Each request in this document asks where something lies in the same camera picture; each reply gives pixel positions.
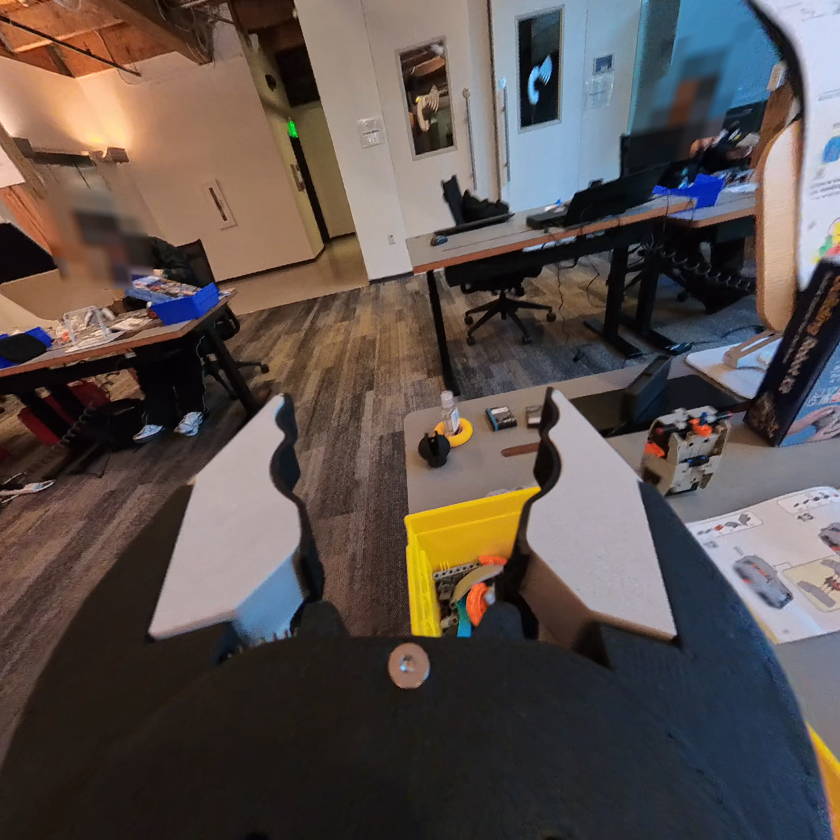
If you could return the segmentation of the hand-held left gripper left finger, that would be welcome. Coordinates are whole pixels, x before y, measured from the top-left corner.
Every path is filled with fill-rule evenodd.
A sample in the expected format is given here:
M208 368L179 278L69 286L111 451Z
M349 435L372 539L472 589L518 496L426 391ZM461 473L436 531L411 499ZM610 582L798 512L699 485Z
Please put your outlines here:
M296 632L324 573L295 487L298 426L281 393L197 474L149 626L154 640L229 624L244 643Z

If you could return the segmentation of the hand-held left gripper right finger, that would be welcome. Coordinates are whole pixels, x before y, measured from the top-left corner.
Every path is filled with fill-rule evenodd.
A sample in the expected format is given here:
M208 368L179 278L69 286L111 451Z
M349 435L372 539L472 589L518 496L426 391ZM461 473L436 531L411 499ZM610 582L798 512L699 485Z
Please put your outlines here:
M636 473L557 389L542 405L511 554L511 599L542 641L578 647L595 625L677 636Z

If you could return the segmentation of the partly built toy robot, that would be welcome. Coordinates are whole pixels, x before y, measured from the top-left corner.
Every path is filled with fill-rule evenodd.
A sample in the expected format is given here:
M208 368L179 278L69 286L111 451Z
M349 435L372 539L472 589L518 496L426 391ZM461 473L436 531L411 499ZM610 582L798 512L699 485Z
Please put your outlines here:
M706 488L720 465L731 417L711 406L658 416L648 429L641 480L665 497Z

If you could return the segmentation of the pile of toy building bricks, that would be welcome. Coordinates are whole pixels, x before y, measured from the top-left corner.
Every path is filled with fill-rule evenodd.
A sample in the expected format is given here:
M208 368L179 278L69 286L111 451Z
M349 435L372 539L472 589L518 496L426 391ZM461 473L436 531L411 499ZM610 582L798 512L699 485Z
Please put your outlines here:
M439 618L437 629L444 636L470 637L497 599L497 578L508 558L483 554L467 563L432 573Z

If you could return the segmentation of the white instruction booklet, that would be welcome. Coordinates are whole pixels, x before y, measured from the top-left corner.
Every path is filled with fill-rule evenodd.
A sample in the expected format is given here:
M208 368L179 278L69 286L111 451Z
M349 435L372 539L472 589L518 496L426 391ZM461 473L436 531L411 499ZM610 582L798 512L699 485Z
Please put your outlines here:
M838 489L800 490L687 528L775 644L838 632Z

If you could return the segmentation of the grey desk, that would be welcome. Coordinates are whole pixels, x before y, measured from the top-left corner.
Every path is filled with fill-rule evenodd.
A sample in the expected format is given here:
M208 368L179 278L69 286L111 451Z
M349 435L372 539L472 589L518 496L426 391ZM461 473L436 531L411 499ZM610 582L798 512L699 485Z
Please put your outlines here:
M462 401L460 412L474 426L467 444L438 469L417 453L424 434L439 419L439 406L410 413L404 422L408 509L411 513L485 497L495 491L533 485L534 455L504 456L504 448L538 440L526 427L526 406L540 405L547 387ZM486 409L508 406L518 420L513 429L494 433ZM733 420L728 449L709 487L669 501L684 522L707 519L809 487L838 487L839 455L835 439L788 448L767 446L742 416ZM782 644L777 656L797 695L805 718L833 751L838 750L838 633Z

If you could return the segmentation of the brown-edged office desk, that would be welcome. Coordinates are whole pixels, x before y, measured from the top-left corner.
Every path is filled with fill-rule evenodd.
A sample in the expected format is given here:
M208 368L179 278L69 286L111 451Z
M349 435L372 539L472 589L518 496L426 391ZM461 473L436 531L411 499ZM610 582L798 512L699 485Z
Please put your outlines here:
M445 321L441 309L435 270L473 264L478 260L514 254L518 267L526 259L540 266L559 263L573 257L612 253L606 279L607 295L604 318L592 330L627 359L638 359L644 352L619 334L625 297L628 250L643 243L663 219L693 209L695 200L666 194L624 213L572 228L531 228L527 218L537 209L513 214L506 222L456 234L446 244L432 245L432 234L406 240L407 254L415 275L425 275L433 313L434 331L445 390L460 395L459 384L448 351Z

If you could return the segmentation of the white stand base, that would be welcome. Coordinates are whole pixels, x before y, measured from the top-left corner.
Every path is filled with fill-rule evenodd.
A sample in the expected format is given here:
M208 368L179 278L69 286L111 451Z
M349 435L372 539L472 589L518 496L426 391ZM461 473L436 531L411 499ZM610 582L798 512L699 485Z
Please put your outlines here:
M740 343L689 353L686 363L744 400L755 398L780 345L782 334L763 331Z

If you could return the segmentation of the blue plastic bin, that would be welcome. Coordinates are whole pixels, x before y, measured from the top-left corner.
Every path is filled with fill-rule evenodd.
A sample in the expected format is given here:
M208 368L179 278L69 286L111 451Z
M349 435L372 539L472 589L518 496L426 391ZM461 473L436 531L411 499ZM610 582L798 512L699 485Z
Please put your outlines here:
M714 206L725 185L726 177L724 175L699 173L693 182L678 187L656 185L652 196L669 195L690 199L694 202L693 209L700 210Z
M169 298L151 306L154 315L166 326L199 319L220 302L221 295L215 283L197 289L193 294Z

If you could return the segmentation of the clear acrylic stand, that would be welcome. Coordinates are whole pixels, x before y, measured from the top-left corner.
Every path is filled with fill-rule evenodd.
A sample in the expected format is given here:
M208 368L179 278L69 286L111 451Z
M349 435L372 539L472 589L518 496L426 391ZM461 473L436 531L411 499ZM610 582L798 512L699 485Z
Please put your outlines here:
M109 308L87 306L64 313L60 319L67 341L73 346L112 340L118 331L112 326L115 315Z

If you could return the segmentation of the black office chair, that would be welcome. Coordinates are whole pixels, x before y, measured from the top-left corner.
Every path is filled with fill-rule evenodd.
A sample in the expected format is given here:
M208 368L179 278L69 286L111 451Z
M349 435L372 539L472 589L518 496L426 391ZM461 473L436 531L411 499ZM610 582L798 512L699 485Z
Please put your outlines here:
M532 339L518 316L519 310L544 311L547 321L554 322L557 314L551 306L523 298L524 281L539 277L548 264L547 258L538 257L535 252L518 251L446 267L444 274L450 287L458 287L466 295L479 291L496 295L493 301L465 312L464 322L468 327L467 344L474 345L474 333L496 315L501 320L514 322L521 332L521 341L525 344L530 343Z

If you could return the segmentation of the black keyboard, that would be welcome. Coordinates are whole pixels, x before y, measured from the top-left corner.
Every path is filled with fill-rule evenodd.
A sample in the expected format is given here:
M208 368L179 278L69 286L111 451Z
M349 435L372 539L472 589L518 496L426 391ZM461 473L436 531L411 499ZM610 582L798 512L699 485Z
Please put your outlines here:
M468 233L474 230L504 224L512 219L514 213L503 213L495 216L484 217L471 222L456 224L450 227L440 228L431 234L431 241L434 245L439 239L448 239L452 236Z

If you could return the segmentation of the black computer monitor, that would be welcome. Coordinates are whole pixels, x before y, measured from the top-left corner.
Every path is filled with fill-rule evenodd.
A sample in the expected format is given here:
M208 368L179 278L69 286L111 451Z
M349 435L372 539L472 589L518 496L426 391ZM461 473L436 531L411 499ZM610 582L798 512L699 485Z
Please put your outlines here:
M650 166L611 182L577 192L567 204L534 213L526 218L531 229L573 228L624 214L651 200L654 188L669 164Z

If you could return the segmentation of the black bag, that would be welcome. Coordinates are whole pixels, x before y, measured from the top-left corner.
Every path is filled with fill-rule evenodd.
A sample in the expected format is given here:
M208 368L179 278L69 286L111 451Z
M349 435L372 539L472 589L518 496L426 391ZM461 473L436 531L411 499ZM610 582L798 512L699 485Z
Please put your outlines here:
M484 217L510 213L509 205L474 196L469 190L460 190L458 178L453 175L441 182L444 203L456 224L475 221Z

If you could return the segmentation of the curved wooden panel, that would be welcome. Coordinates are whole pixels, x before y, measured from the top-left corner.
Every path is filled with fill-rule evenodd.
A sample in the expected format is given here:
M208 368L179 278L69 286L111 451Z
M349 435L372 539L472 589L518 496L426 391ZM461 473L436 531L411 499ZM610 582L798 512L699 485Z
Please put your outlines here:
M795 119L767 144L755 174L755 294L759 318L772 333L786 329L798 294L801 167L802 120Z

